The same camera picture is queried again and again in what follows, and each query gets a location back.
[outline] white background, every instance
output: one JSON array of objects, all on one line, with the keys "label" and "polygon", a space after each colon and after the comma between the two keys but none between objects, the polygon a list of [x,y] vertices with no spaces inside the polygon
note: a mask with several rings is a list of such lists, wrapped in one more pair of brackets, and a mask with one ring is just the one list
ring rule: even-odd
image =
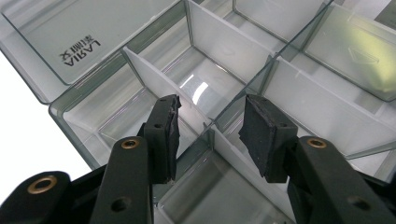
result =
[{"label": "white background", "polygon": [[0,52],[0,203],[23,180],[63,171],[74,180],[90,171],[23,79]]}]

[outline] transparent plastic box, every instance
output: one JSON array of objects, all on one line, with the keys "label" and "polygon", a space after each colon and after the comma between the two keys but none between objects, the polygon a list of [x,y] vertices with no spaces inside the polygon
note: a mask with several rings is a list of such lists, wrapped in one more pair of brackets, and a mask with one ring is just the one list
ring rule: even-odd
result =
[{"label": "transparent plastic box", "polygon": [[395,31],[376,21],[317,0],[39,3],[2,8],[1,49],[92,169],[179,95],[177,179],[154,186],[156,223],[294,221],[287,185],[261,178],[239,140],[248,93],[356,170],[395,171]]}]

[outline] printed logo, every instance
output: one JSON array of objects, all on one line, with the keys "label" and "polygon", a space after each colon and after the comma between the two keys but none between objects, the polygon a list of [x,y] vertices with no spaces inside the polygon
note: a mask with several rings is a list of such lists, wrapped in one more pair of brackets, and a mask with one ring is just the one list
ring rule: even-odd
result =
[{"label": "printed logo", "polygon": [[86,35],[83,39],[80,39],[76,44],[65,50],[64,53],[61,53],[59,56],[64,64],[72,67],[100,46],[101,44],[99,41],[92,38],[91,35]]}]

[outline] white divider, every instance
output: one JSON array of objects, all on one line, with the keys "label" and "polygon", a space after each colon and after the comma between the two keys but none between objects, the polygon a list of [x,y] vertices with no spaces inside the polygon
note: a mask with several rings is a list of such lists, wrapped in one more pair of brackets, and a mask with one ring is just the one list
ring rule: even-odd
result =
[{"label": "white divider", "polygon": [[396,31],[333,5],[306,52],[384,101],[396,99]]},{"label": "white divider", "polygon": [[274,53],[207,9],[189,0],[193,44],[248,83]]},{"label": "white divider", "polygon": [[235,0],[236,10],[290,41],[317,14],[320,0]]},{"label": "white divider", "polygon": [[268,184],[260,176],[257,167],[240,150],[233,146],[215,126],[212,126],[212,129],[215,132],[215,150],[285,215],[295,220],[288,194],[277,184]]},{"label": "white divider", "polygon": [[342,93],[348,94],[356,86],[336,74],[308,75],[291,63],[278,60],[264,96],[313,133],[332,141],[343,154],[396,140],[395,127],[343,97]]},{"label": "white divider", "polygon": [[128,55],[136,72],[142,79],[144,85],[158,97],[169,94],[177,94],[182,107],[178,110],[179,116],[183,118],[197,133],[204,130],[204,123],[209,124],[210,120],[195,106],[192,100],[184,93],[172,80],[164,75],[151,63],[135,54],[126,47],[123,51]]}]

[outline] box lid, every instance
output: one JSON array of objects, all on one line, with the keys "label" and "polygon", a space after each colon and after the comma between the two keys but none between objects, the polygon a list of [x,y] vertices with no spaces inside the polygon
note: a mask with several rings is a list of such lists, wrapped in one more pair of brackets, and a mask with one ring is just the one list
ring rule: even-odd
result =
[{"label": "box lid", "polygon": [[1,0],[0,50],[49,104],[175,0]]}]

